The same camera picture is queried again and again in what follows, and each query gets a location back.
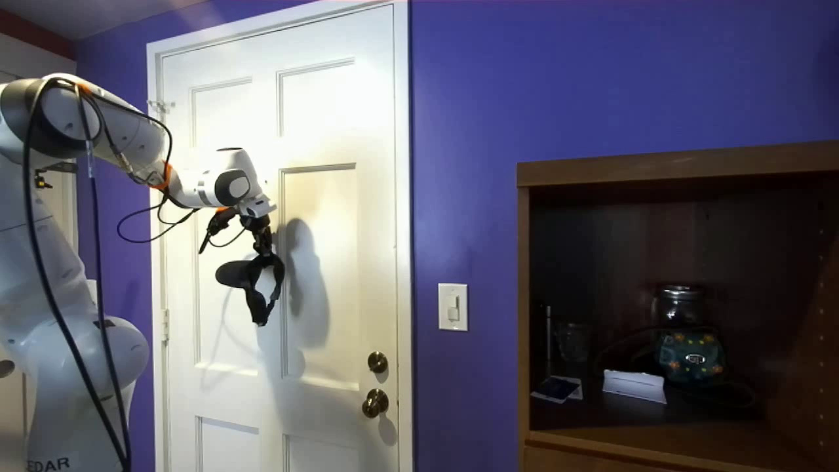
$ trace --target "door panel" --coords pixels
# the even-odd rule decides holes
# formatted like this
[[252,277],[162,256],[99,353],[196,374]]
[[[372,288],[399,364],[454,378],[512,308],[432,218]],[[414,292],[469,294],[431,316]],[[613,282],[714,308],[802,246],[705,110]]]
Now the door panel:
[[[208,166],[208,148],[249,149],[285,262],[281,303],[256,328],[243,294],[214,283],[218,265],[249,258],[249,236],[196,256],[213,215],[199,214],[159,241],[167,471],[397,471],[394,83],[391,6],[159,64],[174,166]],[[391,360],[386,376],[367,371],[370,353]],[[376,421],[363,416],[372,389],[391,399]]]

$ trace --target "white trim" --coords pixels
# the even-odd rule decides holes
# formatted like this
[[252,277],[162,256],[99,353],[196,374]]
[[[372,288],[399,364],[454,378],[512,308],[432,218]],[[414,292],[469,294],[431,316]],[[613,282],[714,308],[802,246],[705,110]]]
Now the white trim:
[[[394,9],[394,33],[397,33],[397,271],[399,271],[399,472],[414,471],[414,362],[411,362],[411,164],[410,164],[410,0],[315,0],[306,6],[262,14],[243,21],[220,25],[213,30],[159,41],[148,46],[148,83],[150,100],[162,102],[159,97],[159,64],[162,58],[213,48],[220,42],[256,38],[267,33],[281,33],[300,26],[301,21],[322,21],[334,16],[356,14],[365,9]],[[152,371],[155,371],[155,471],[166,472],[166,421],[167,416],[162,399],[162,341],[166,341],[166,308],[159,286],[159,244],[152,244]]]

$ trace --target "wooden shelf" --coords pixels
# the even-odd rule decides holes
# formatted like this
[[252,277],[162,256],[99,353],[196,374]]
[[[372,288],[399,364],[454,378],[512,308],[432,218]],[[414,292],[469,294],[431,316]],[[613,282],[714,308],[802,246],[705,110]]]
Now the wooden shelf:
[[529,431],[524,442],[681,471],[820,471],[770,429],[748,423]]
[[[516,185],[521,471],[839,471],[837,142],[524,164]],[[727,371],[755,410],[627,405],[595,383],[583,405],[529,399],[549,376],[546,305],[622,360],[613,340],[673,282],[717,292]]]

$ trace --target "light switch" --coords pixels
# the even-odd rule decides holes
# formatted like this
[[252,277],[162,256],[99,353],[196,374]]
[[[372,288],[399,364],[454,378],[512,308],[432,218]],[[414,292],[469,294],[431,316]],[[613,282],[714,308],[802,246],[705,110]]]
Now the light switch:
[[469,328],[467,283],[437,283],[437,328],[467,330]]

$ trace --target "robotic arm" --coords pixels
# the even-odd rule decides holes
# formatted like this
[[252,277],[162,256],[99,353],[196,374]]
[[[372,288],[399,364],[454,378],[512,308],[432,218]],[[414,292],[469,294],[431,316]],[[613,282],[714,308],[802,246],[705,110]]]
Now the robotic arm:
[[[247,292],[256,326],[267,324],[281,294],[270,202],[249,156],[218,149],[208,170],[182,177],[171,166],[171,142],[159,122],[79,77],[0,85],[0,345],[36,387],[28,471],[129,471],[125,410],[150,358],[131,324],[106,320],[95,308],[79,256],[31,195],[31,164],[91,156],[179,208],[214,208],[205,244],[239,218],[256,258],[222,265],[218,282]],[[275,277],[270,303],[254,288],[266,267]]]

